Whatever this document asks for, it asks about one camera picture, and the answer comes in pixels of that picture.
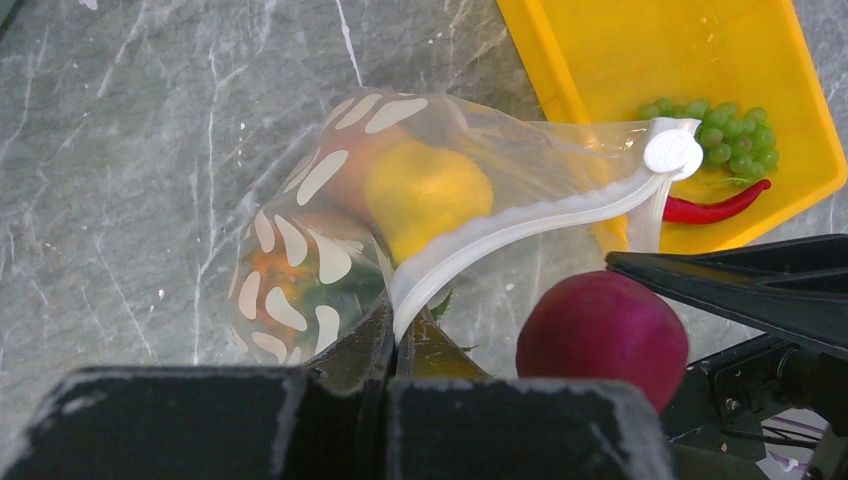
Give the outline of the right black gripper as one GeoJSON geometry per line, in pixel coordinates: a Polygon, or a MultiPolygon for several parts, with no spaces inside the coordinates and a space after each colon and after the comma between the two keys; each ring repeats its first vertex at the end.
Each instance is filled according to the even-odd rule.
{"type": "Polygon", "coordinates": [[[846,235],[605,261],[656,294],[783,339],[761,335],[688,365],[661,413],[680,472],[702,460],[740,477],[768,448],[789,447],[811,455],[789,467],[802,478],[846,478],[846,235]]]}

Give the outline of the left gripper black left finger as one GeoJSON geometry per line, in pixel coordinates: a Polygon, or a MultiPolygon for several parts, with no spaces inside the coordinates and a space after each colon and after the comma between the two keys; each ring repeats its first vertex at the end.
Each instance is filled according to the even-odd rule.
{"type": "Polygon", "coordinates": [[[6,479],[371,479],[393,360],[379,299],[299,366],[101,366],[66,375],[6,479]]]}

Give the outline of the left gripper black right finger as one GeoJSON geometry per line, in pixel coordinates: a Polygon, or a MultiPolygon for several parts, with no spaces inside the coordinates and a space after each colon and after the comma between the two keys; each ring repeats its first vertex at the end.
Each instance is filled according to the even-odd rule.
{"type": "Polygon", "coordinates": [[[671,479],[658,416],[610,380],[489,377],[416,317],[386,389],[388,479],[671,479]]]}

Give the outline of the green toy grapes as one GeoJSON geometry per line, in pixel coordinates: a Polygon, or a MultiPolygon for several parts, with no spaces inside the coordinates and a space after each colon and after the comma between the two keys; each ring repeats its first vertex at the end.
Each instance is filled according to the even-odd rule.
{"type": "Polygon", "coordinates": [[[777,139],[762,107],[742,112],[734,102],[712,104],[699,98],[676,103],[660,97],[642,105],[636,117],[698,120],[694,137],[704,155],[701,168],[709,173],[721,173],[727,184],[750,186],[777,170],[777,139]]]}

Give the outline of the purple toy sweet potato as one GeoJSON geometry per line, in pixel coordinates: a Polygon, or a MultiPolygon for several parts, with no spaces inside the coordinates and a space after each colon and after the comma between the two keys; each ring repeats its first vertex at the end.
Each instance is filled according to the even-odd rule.
{"type": "Polygon", "coordinates": [[[689,342],[673,309],[609,271],[566,278],[533,308],[517,340],[521,377],[613,379],[639,387],[656,411],[686,372],[689,342]]]}

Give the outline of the yellow toy pear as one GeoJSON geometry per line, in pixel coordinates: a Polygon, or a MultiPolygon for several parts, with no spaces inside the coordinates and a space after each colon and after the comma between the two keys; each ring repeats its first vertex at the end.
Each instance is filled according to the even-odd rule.
{"type": "Polygon", "coordinates": [[[494,204],[492,185],[474,160],[418,141],[376,159],[364,196],[397,265],[433,239],[488,216],[494,204]]]}

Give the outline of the clear zip top bag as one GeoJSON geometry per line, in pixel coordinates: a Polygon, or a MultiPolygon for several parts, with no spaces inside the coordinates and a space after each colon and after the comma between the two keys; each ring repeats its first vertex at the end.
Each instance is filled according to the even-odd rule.
{"type": "Polygon", "coordinates": [[[654,252],[693,175],[699,121],[522,121],[448,94],[353,91],[244,233],[228,301],[236,348],[297,365],[381,295],[401,337],[484,257],[584,227],[602,251],[654,252]]]}

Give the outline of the toy peach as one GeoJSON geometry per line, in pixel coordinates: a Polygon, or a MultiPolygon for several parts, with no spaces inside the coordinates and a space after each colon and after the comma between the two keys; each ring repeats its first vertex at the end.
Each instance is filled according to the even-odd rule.
{"type": "Polygon", "coordinates": [[[351,130],[331,128],[322,133],[320,146],[331,153],[347,150],[348,157],[339,170],[321,187],[319,193],[342,208],[367,217],[364,184],[377,158],[395,146],[411,141],[413,137],[402,127],[393,126],[375,134],[363,127],[351,130]]]}

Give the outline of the yellow plastic tray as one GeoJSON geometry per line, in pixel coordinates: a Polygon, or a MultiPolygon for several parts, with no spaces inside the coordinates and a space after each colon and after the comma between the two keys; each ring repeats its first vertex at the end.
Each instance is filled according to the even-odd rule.
{"type": "Polygon", "coordinates": [[[745,245],[843,187],[847,163],[788,1],[502,1],[546,118],[631,120],[660,97],[762,107],[777,139],[771,188],[740,215],[667,224],[664,253],[745,245]]]}

